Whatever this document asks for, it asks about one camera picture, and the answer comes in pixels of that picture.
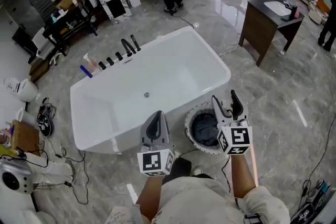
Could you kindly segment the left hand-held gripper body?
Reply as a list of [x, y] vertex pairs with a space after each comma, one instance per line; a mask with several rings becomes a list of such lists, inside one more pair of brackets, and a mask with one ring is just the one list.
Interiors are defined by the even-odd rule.
[[175, 159], [173, 145], [166, 138], [141, 139], [137, 153], [140, 173], [149, 177], [169, 175]]

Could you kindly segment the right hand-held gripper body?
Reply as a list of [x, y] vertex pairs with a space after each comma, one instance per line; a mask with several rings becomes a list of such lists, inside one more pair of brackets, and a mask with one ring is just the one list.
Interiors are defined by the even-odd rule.
[[252, 146], [253, 131], [248, 120], [217, 125], [217, 140], [226, 155], [244, 155]]

